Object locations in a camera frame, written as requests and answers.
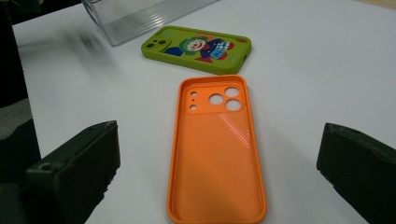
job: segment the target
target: green phone case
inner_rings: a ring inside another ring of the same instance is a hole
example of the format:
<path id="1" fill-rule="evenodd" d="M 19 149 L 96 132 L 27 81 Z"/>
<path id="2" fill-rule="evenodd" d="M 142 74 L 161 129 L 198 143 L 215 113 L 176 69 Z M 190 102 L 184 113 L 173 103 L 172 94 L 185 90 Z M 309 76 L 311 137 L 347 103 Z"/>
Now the green phone case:
<path id="1" fill-rule="evenodd" d="M 146 58 L 216 75 L 236 74 L 251 51 L 241 35 L 165 26 L 141 47 Z"/>

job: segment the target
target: clear plastic container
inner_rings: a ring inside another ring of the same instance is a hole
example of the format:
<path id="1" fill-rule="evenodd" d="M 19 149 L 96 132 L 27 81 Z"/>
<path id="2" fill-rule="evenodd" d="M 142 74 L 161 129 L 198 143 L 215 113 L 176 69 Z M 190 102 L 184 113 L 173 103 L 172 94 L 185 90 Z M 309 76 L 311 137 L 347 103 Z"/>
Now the clear plastic container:
<path id="1" fill-rule="evenodd" d="M 119 46 L 169 21 L 219 0 L 82 0 L 111 46 Z"/>

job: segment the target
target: white table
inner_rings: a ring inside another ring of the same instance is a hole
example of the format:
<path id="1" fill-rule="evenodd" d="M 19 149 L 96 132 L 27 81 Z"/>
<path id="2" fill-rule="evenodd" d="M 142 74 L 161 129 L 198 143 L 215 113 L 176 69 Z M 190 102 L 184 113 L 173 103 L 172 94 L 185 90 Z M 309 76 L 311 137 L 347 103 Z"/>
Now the white table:
<path id="1" fill-rule="evenodd" d="M 395 21 L 394 10 L 352 0 L 224 0 L 171 23 L 252 40 L 239 74 L 267 192 L 263 223 L 366 223 L 316 161 L 326 122 L 396 147 Z M 111 48 L 82 5 L 14 32 L 42 156 L 95 123 L 120 126 L 121 168 L 87 223 L 171 223 L 177 88 L 213 75 L 145 59 L 140 45 L 154 31 Z"/>

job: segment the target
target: orange phone case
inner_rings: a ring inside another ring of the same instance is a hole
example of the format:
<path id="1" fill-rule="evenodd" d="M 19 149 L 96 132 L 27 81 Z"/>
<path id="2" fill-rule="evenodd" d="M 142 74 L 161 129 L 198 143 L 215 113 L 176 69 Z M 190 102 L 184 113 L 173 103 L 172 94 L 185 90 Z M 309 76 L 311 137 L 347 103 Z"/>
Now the orange phone case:
<path id="1" fill-rule="evenodd" d="M 175 223 L 258 223 L 266 199 L 246 81 L 179 87 L 167 212 Z"/>

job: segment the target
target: clown figure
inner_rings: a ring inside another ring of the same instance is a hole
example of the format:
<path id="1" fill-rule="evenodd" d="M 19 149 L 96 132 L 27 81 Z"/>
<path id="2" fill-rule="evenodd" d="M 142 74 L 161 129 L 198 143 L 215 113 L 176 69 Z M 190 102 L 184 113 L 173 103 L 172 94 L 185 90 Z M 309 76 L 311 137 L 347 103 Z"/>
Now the clown figure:
<path id="1" fill-rule="evenodd" d="M 226 50 L 233 48 L 233 43 L 224 42 L 219 38 L 207 41 L 206 37 L 193 37 L 184 40 L 179 47 L 187 55 L 193 55 L 200 51 L 203 59 L 223 60 L 227 57 Z"/>

